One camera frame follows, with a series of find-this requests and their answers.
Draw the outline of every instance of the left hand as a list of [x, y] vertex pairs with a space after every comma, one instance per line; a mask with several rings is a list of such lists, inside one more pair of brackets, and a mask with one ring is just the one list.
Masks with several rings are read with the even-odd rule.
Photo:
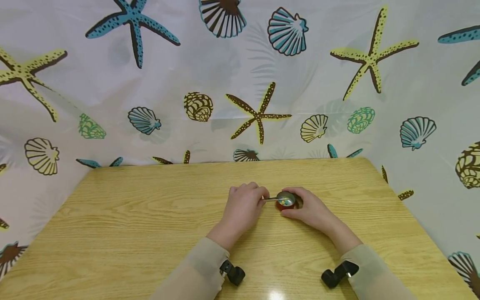
[[270, 193], [255, 182], [231, 187], [223, 217], [207, 237], [227, 251], [231, 251], [242, 234], [256, 223], [265, 205], [262, 197], [269, 198]]

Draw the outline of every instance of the right hand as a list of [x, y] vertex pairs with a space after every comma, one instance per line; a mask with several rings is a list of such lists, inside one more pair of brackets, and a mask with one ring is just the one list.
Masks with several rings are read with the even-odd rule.
[[342, 221], [311, 191], [303, 187], [287, 187], [282, 191], [297, 194], [303, 200], [302, 208], [284, 209], [280, 213], [282, 216], [300, 220], [327, 236], [332, 234], [335, 226], [342, 224]]

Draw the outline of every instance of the shower curtain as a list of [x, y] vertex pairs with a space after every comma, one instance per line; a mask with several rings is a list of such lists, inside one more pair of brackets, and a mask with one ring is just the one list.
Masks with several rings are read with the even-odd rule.
[[365, 156], [480, 295], [477, 0], [0, 4], [0, 279], [93, 168]]

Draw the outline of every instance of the green shell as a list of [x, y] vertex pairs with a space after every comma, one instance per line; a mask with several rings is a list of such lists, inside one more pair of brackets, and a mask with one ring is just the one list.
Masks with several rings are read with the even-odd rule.
[[85, 139], [104, 139], [107, 133], [103, 128], [85, 114], [80, 115], [78, 132]]
[[370, 107], [359, 108], [348, 119], [347, 129], [351, 133], [359, 134], [373, 122], [375, 110]]

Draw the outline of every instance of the yellow starfish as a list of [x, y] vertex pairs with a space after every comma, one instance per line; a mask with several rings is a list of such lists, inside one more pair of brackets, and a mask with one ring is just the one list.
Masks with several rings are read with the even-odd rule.
[[[385, 168], [384, 168], [383, 165], [382, 165], [382, 177], [388, 183], [387, 171], [385, 171]], [[398, 194], [397, 197], [400, 199], [400, 201], [403, 201], [403, 200], [408, 199], [411, 196], [413, 196], [413, 194], [414, 194], [413, 190], [405, 190], [405, 191], [401, 192], [400, 194]]]
[[[154, 161], [159, 162], [163, 165], [173, 165], [173, 163], [171, 161], [168, 161], [168, 160], [163, 159], [161, 157], [152, 156], [152, 158], [153, 158]], [[189, 150], [185, 151], [185, 155], [183, 157], [183, 163], [184, 164], [189, 164], [190, 163], [190, 151]]]
[[387, 18], [387, 7], [384, 6], [378, 13], [377, 23], [375, 24], [375, 29], [373, 30], [373, 38], [370, 44], [370, 50], [368, 54], [363, 53], [360, 50], [353, 48], [336, 48], [330, 52], [330, 55], [338, 58], [339, 60], [349, 60], [353, 62], [361, 63], [362, 66], [353, 77], [350, 85], [348, 86], [347, 92], [343, 96], [343, 101], [345, 101], [357, 85], [360, 78], [366, 73], [367, 70], [370, 70], [370, 75], [372, 76], [373, 86], [377, 93], [382, 92], [381, 85], [381, 76], [380, 70], [378, 70], [378, 62], [386, 59], [387, 57], [399, 53], [403, 50], [415, 48], [419, 45], [417, 40], [406, 40], [403, 42], [396, 43], [393, 46], [388, 47], [387, 49], [378, 52], [378, 47], [382, 40], [382, 35], [384, 33], [385, 21]]
[[52, 120], [57, 121], [58, 115], [55, 109], [38, 93], [32, 83], [39, 84], [54, 92], [35, 74], [49, 66], [53, 66], [67, 56], [67, 51], [57, 49], [43, 54], [37, 58], [29, 60], [23, 64], [17, 63], [4, 49], [0, 48], [0, 60], [9, 68], [9, 70], [0, 71], [0, 85], [11, 84], [17, 81], [22, 82], [27, 91], [32, 94], [47, 110]]
[[252, 119], [246, 121], [240, 126], [240, 128], [237, 129], [237, 131], [230, 138], [231, 140], [233, 140], [234, 138], [239, 136], [242, 132], [244, 132], [247, 128], [249, 128], [253, 122], [257, 121], [258, 138], [260, 140], [260, 145], [262, 145], [264, 143], [264, 137], [265, 137], [265, 131], [264, 131], [264, 125], [262, 123], [262, 119], [279, 120], [279, 119], [290, 118], [292, 116], [292, 115], [265, 114], [265, 111], [267, 109], [268, 104], [270, 103], [270, 99], [272, 98], [274, 90], [275, 90], [275, 83], [272, 82], [268, 87], [262, 102], [260, 103], [260, 108], [258, 112], [253, 110], [253, 108], [251, 108], [250, 105], [245, 103], [243, 100], [230, 94], [225, 95], [228, 100], [233, 102], [233, 104], [237, 105], [239, 108], [243, 109], [244, 111], [248, 112], [253, 116]]

